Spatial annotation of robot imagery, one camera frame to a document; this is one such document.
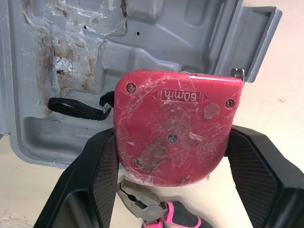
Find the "pink and gray handle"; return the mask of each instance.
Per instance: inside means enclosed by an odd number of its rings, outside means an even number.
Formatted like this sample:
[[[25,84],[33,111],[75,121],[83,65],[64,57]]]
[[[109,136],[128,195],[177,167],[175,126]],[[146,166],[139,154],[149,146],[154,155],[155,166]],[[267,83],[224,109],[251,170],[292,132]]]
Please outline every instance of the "pink and gray handle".
[[[190,213],[179,201],[167,202],[168,214],[165,222],[182,228],[212,228],[201,218]]]

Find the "white surface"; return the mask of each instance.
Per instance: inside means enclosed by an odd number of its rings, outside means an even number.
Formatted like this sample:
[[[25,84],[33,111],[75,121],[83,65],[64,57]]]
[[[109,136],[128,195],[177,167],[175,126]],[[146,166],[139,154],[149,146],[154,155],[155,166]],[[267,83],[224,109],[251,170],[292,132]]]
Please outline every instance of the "white surface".
[[[234,124],[266,134],[281,153],[304,171],[304,1],[246,0],[249,6],[277,6],[283,17],[259,71],[244,88]],[[0,228],[31,227],[62,170],[31,165],[0,141]],[[235,190],[227,159],[196,186],[154,188],[163,199],[180,200],[214,228],[251,228]],[[116,197],[112,228],[140,227]]]

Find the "pliers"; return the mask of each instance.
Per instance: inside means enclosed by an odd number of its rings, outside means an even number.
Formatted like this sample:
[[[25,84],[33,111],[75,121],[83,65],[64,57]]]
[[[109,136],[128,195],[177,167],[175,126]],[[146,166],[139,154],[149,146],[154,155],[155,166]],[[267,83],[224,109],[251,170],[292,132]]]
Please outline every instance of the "pliers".
[[[179,201],[164,202],[144,186],[123,180],[117,184],[118,196],[127,209],[143,219],[142,228],[165,228],[164,221],[182,228],[212,228],[190,213]]]

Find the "black fabric loop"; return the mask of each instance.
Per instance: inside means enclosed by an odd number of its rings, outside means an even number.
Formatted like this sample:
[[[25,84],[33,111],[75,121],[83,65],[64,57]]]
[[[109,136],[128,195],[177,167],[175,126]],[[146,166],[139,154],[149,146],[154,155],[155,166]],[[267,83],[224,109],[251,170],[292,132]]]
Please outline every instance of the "black fabric loop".
[[[114,91],[106,93],[99,100],[99,104],[104,107],[109,104],[112,108],[114,107]],[[111,112],[109,108],[105,113],[102,110],[90,107],[80,101],[53,97],[48,101],[50,110],[63,115],[68,115],[76,118],[89,119],[89,120],[105,120]]]
[[[106,104],[109,104],[112,108],[114,108],[114,97],[115,91],[110,91],[106,93],[99,100],[100,106],[104,107]]]

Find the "gray tool case lid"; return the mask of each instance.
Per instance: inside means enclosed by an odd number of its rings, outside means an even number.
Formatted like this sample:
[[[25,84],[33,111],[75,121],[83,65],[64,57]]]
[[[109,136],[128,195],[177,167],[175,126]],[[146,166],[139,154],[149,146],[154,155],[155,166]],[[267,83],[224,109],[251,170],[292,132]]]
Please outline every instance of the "gray tool case lid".
[[[1,0],[0,134],[30,163],[67,167],[113,126],[50,112],[51,97],[99,108],[135,69],[254,82],[282,12],[241,0]]]

